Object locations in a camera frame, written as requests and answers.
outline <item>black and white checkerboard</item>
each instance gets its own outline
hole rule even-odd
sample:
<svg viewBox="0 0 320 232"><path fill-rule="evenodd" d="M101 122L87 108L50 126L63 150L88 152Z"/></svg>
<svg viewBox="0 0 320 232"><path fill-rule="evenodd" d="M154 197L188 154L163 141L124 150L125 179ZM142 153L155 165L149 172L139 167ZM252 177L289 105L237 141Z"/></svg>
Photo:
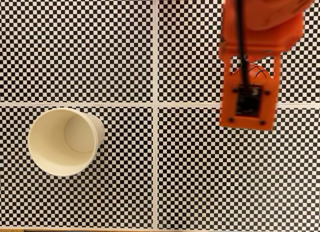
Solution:
<svg viewBox="0 0 320 232"><path fill-rule="evenodd" d="M159 227L318 231L320 111L277 113L266 132L219 127L216 109L160 109Z"/></svg>
<svg viewBox="0 0 320 232"><path fill-rule="evenodd" d="M104 144L83 172L61 178L27 149L32 121L48 108L0 108L0 226L152 226L152 108L78 109L104 121Z"/></svg>
<svg viewBox="0 0 320 232"><path fill-rule="evenodd" d="M222 1L0 0L0 229L320 230L319 0L283 53L272 132L219 126ZM105 125L67 178L27 149L56 106Z"/></svg>

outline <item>checkerboard mat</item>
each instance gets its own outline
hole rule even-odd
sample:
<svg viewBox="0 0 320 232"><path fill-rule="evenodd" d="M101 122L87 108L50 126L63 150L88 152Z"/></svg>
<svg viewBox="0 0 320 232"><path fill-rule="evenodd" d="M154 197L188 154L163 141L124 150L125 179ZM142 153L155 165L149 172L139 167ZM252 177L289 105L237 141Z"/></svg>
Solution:
<svg viewBox="0 0 320 232"><path fill-rule="evenodd" d="M0 101L151 101L152 7L0 0Z"/></svg>
<svg viewBox="0 0 320 232"><path fill-rule="evenodd" d="M104 144L83 172L55 177L30 158L43 107L2 107L0 227L152 227L152 109L77 108L104 122Z"/></svg>
<svg viewBox="0 0 320 232"><path fill-rule="evenodd" d="M222 2L159 0L159 101L220 101L224 79L224 65L218 59ZM283 54L281 102L320 102L319 0L304 14L304 37ZM269 58L258 63L273 72Z"/></svg>
<svg viewBox="0 0 320 232"><path fill-rule="evenodd" d="M319 110L273 131L222 128L219 110L158 111L160 229L319 231Z"/></svg>

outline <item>black cable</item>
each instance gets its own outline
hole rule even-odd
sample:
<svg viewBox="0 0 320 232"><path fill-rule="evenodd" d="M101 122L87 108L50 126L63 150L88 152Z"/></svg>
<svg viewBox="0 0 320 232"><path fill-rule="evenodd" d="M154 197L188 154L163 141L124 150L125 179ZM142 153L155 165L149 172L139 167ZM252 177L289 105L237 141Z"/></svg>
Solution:
<svg viewBox="0 0 320 232"><path fill-rule="evenodd" d="M242 83L244 86L244 91L249 93L251 90L249 88L248 82L248 62L246 60L245 54L245 43L243 41L243 0L235 0L235 13L236 13L236 22L237 22L237 36L238 36L238 46L239 54L241 58L241 74L242 74Z"/></svg>

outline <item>table surface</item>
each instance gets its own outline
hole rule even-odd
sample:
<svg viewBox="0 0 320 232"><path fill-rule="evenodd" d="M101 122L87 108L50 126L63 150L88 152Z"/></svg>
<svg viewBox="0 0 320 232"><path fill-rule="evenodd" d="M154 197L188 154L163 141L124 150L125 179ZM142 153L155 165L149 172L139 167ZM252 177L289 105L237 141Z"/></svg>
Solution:
<svg viewBox="0 0 320 232"><path fill-rule="evenodd" d="M320 229L319 0L282 56L273 131L219 126L222 2L0 0L0 228ZM27 148L56 107L105 125L67 178Z"/></svg>

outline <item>paper cup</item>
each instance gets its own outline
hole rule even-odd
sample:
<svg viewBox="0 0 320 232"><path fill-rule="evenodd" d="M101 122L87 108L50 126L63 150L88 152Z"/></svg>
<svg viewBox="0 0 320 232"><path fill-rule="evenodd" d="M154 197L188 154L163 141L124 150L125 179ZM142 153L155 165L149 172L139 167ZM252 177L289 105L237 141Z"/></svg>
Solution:
<svg viewBox="0 0 320 232"><path fill-rule="evenodd" d="M94 159L105 136L102 121L74 109L52 109L30 128L28 148L33 161L55 176L71 176Z"/></svg>

